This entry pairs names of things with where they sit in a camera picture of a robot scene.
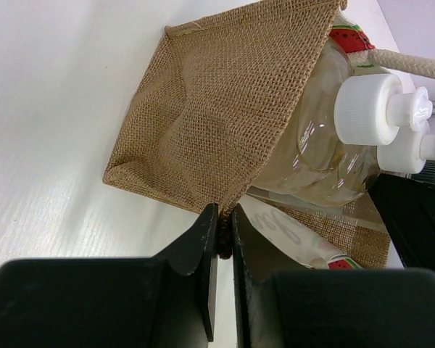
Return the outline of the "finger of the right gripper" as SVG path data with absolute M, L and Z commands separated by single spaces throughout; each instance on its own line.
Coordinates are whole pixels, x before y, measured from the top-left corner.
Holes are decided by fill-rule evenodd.
M 369 196 L 402 264 L 435 270 L 435 184 L 380 174 Z

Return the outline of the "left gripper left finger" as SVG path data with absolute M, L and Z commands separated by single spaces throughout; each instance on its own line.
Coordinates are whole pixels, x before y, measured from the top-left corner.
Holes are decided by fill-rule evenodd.
M 0 347 L 207 347 L 218 207 L 153 257 L 12 260 L 0 267 Z

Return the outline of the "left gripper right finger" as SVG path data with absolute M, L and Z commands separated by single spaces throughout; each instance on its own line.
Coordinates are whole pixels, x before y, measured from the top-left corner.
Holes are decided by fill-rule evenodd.
M 435 273 L 309 270 L 231 216 L 239 347 L 435 347 Z

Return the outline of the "burlap watermelon print canvas bag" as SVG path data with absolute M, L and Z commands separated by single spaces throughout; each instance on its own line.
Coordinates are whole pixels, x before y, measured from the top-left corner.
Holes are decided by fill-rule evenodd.
M 383 268 L 390 238 L 366 192 L 337 207 L 253 183 L 286 130 L 328 41 L 357 75 L 435 79 L 435 59 L 377 49 L 343 15 L 345 1 L 259 1 L 165 28 L 130 103 L 103 181 L 192 212 L 219 207 L 218 254 L 233 253 L 231 211 L 308 268 Z M 405 173 L 388 172 L 403 178 Z

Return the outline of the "grey-capped clear bottle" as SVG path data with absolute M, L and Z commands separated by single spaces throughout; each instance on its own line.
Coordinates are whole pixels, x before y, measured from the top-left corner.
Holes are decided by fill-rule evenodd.
M 423 169 L 412 175 L 415 181 L 435 184 L 435 160 L 427 160 Z

